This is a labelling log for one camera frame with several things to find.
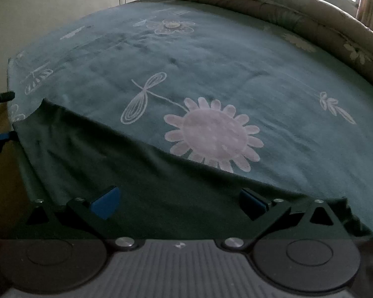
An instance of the ribbed panel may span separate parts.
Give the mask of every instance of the ribbed panel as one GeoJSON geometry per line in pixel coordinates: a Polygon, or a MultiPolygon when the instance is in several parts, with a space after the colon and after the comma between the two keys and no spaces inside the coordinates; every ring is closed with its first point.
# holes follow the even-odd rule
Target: ribbed panel
{"type": "MultiPolygon", "coordinates": [[[[140,250],[115,254],[93,281],[60,295],[12,289],[2,298],[297,298],[271,287],[242,254],[227,253],[211,240],[149,240],[140,250]]],[[[326,298],[353,298],[346,291],[326,298]]]]}

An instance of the bed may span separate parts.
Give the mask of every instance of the bed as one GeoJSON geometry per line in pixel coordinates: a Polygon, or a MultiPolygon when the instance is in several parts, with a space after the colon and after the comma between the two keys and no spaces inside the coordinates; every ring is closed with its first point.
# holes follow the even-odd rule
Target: bed
{"type": "Polygon", "coordinates": [[[31,200],[116,184],[135,238],[243,238],[253,185],[373,232],[373,32],[321,0],[110,8],[20,51],[8,87],[31,200]]]}

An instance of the flower pattern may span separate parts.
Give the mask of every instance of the flower pattern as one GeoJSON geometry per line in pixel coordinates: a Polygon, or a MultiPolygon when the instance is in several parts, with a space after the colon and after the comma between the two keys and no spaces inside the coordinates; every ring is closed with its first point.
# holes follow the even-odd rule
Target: flower pattern
{"type": "Polygon", "coordinates": [[[344,44],[344,47],[345,49],[347,49],[348,51],[351,51],[351,54],[350,54],[350,58],[352,60],[356,60],[357,58],[359,58],[359,61],[362,65],[365,64],[365,60],[370,60],[370,58],[361,50],[353,47],[352,45],[350,45],[349,43],[345,43],[344,44]]]}
{"type": "Polygon", "coordinates": [[[336,106],[338,104],[338,100],[332,97],[327,98],[326,92],[321,92],[319,96],[320,96],[319,103],[321,104],[322,108],[325,111],[328,109],[330,113],[333,114],[334,116],[337,116],[337,112],[338,112],[348,122],[350,122],[351,124],[356,124],[352,116],[347,111],[343,110],[339,106],[336,106]]]}
{"type": "Polygon", "coordinates": [[[183,156],[190,149],[188,159],[203,162],[228,172],[233,172],[231,160],[244,172],[251,170],[250,163],[257,162],[260,156],[251,147],[261,148],[263,142],[252,136],[260,131],[256,125],[245,125],[249,121],[246,114],[236,117],[233,105],[221,110],[221,102],[213,100],[211,106],[204,97],[199,97],[198,104],[190,98],[184,100],[187,114],[180,117],[173,114],[164,116],[166,123],[175,126],[165,134],[169,142],[177,142],[170,153],[183,156]]]}
{"type": "Polygon", "coordinates": [[[182,34],[193,33],[195,23],[191,21],[163,20],[161,23],[149,22],[146,27],[155,29],[157,35],[171,35],[175,32],[182,34]]]}
{"type": "Polygon", "coordinates": [[[11,122],[17,122],[17,121],[20,121],[20,120],[24,120],[26,118],[25,114],[18,113],[18,111],[19,111],[18,104],[13,104],[8,109],[9,117],[10,117],[11,122]]]}
{"type": "Polygon", "coordinates": [[[315,52],[316,49],[314,46],[312,46],[310,43],[305,41],[303,38],[297,37],[295,35],[291,34],[283,34],[283,37],[292,44],[296,45],[298,48],[304,49],[305,51],[308,51],[310,53],[315,52]]]}

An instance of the dark green cloth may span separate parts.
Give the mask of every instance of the dark green cloth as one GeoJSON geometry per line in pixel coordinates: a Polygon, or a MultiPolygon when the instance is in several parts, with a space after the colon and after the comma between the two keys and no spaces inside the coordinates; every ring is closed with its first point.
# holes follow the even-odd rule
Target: dark green cloth
{"type": "MultiPolygon", "coordinates": [[[[165,153],[44,100],[14,124],[43,188],[31,200],[63,205],[90,198],[109,185],[122,190],[113,219],[133,238],[249,238],[251,221],[239,208],[240,189],[283,198],[304,211],[312,199],[165,153]]],[[[328,200],[350,233],[372,233],[353,216],[347,199],[328,200]]]]}

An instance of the blue clip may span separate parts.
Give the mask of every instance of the blue clip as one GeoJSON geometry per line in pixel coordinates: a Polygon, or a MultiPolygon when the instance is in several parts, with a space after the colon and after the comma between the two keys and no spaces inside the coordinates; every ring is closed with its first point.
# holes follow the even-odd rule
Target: blue clip
{"type": "Polygon", "coordinates": [[[116,186],[111,186],[109,191],[90,204],[90,211],[102,218],[108,219],[119,207],[121,191],[116,186]]]}
{"type": "Polygon", "coordinates": [[[265,214],[272,206],[271,202],[248,188],[239,193],[239,206],[251,220],[265,214]]]}
{"type": "Polygon", "coordinates": [[[11,138],[10,138],[10,133],[9,132],[0,134],[0,140],[1,141],[9,141],[10,139],[11,138]]]}

